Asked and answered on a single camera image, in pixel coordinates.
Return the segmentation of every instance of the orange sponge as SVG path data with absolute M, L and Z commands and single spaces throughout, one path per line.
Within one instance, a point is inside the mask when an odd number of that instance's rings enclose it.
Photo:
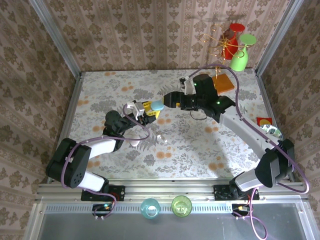
M 218 95 L 224 92 L 228 92 L 232 89 L 235 89 L 235 86 L 232 84 L 232 82 L 230 81 L 230 79 L 225 73 L 218 75 L 217 79 L 216 79 L 216 76 L 213 76 L 212 80 L 214 83 L 214 87 L 218 92 Z

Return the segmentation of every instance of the wall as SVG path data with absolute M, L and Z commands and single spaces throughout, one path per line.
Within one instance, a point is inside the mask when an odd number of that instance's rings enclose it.
M 261 58 L 288 0 L 45 0 L 80 70 L 190 69 L 213 63 L 199 35 L 242 23 Z M 217 31 L 216 39 L 221 35 Z
M 278 127 L 295 144 L 320 226 L 320 2 L 305 0 L 262 79 Z
M 27 0 L 0 1 L 0 239 L 22 239 L 74 88 Z

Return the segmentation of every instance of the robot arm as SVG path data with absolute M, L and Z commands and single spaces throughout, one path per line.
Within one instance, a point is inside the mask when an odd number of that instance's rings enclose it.
M 152 110 L 151 104 L 151 102 L 128 102 L 126 108 L 132 111 L 128 116 L 136 119 L 143 126 L 154 122 L 160 111 Z M 86 171 L 88 161 L 98 155 L 119 150 L 124 142 L 125 131 L 133 128 L 136 124 L 127 117 L 121 117 L 117 111 L 112 110 L 106 114 L 104 126 L 102 136 L 121 139 L 102 137 L 101 140 L 86 141 L 86 143 L 80 144 L 72 154 L 71 161 L 65 169 L 64 184 L 69 188 L 79 187 L 94 192 L 109 193 L 109 181 L 106 178 Z M 133 146 L 138 145 L 138 143 L 139 141 L 130 141 Z M 76 145 L 76 141 L 70 138 L 65 138 L 61 141 L 46 167 L 45 173 L 48 177 L 60 182 L 66 159 Z
M 164 96 L 164 105 L 186 111 L 203 110 L 208 117 L 236 133 L 260 159 L 255 169 L 243 172 L 230 181 L 228 196 L 231 196 L 231 199 L 239 199 L 245 196 L 247 191 L 262 185 L 271 188 L 292 172 L 292 165 L 270 143 L 270 141 L 279 142 L 278 145 L 293 159 L 294 145 L 290 140 L 279 141 L 275 136 L 263 131 L 249 118 L 239 116 L 236 104 L 227 96 L 218 96 L 213 80 L 207 74 L 194 77 L 193 84 L 190 84 L 190 81 L 184 84 L 186 82 L 184 79 L 181 79 L 180 82 L 185 90 L 184 93 L 177 91 L 168 93 Z M 187 89 L 190 86 L 194 86 L 195 91 Z M 255 132 L 244 120 L 252 123 L 253 128 L 267 136 L 268 140 Z
M 247 196 L 248 191 L 261 185 L 271 188 L 292 172 L 292 165 L 270 143 L 270 141 L 279 142 L 281 149 L 293 159 L 295 154 L 294 145 L 291 141 L 288 139 L 278 141 L 276 137 L 252 123 L 256 130 L 265 136 L 267 135 L 268 140 L 256 133 L 244 122 L 244 119 L 248 122 L 251 122 L 251 120 L 238 115 L 236 104 L 230 98 L 218 96 L 213 80 L 207 74 L 197 75 L 193 78 L 193 81 L 186 82 L 181 79 L 180 82 L 185 91 L 174 91 L 166 94 L 163 98 L 165 106 L 169 108 L 178 107 L 185 111 L 203 110 L 208 117 L 215 119 L 218 123 L 235 132 L 260 158 L 260 162 L 255 169 L 243 172 L 230 181 L 227 190 L 228 198 L 241 199 L 243 196 Z M 128 103 L 128 109 L 132 110 L 129 117 L 135 118 L 143 126 L 152 123 L 157 119 L 160 109 L 153 109 L 151 105 L 151 102 L 134 101 Z M 114 110 L 106 114 L 105 120 L 103 136 L 109 137 L 123 138 L 125 131 L 136 125 L 127 117 L 121 117 Z M 122 146 L 123 141 L 123 139 L 101 138 L 101 141 L 95 141 L 93 144 L 88 142 L 80 145 L 73 153 L 72 161 L 67 165 L 64 174 L 65 185 L 70 188 L 81 187 L 95 192 L 109 193 L 109 181 L 102 176 L 86 171 L 86 168 L 89 159 L 104 153 L 117 151 Z M 76 144 L 74 140 L 69 138 L 65 138 L 60 143 L 46 168 L 48 177 L 60 181 L 66 158 Z

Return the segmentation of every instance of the table surface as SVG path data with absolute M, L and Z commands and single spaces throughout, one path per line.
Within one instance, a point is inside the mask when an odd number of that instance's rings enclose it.
M 105 115 L 110 110 L 122 112 L 127 102 L 160 100 L 172 91 L 181 91 L 179 78 L 193 70 L 146 70 L 117 72 L 86 72 L 75 110 L 70 138 L 82 141 L 102 134 Z M 215 70 L 200 73 L 215 75 Z M 231 82 L 236 81 L 226 70 Z M 256 122 L 267 117 L 267 111 L 252 69 L 237 72 L 240 81 L 240 109 Z M 223 93 L 235 100 L 235 89 Z M 201 112 L 192 112 L 203 118 Z M 124 142 L 117 152 L 91 159 L 87 169 L 109 179 L 155 178 L 231 178 L 258 164 L 252 149 L 231 130 L 212 118 L 194 120 L 179 108 L 165 108 L 149 128 L 151 137 L 132 147 Z M 146 136 L 138 126 L 125 137 Z M 167 142 L 156 137 L 162 134 Z

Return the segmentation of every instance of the green glass cup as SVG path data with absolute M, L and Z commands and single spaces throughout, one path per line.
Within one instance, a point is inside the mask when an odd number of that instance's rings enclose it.
M 236 72 L 243 71 L 247 66 L 248 59 L 247 47 L 245 46 L 234 54 L 230 62 L 230 68 Z
M 234 54 L 230 62 L 230 68 L 236 72 L 245 70 L 247 66 L 249 60 L 247 45 L 253 45 L 257 42 L 256 37 L 248 33 L 242 34 L 239 39 L 244 43 L 244 47 Z
M 176 216 L 184 218 L 191 213 L 192 203 L 188 197 L 180 195 L 173 199 L 171 208 Z

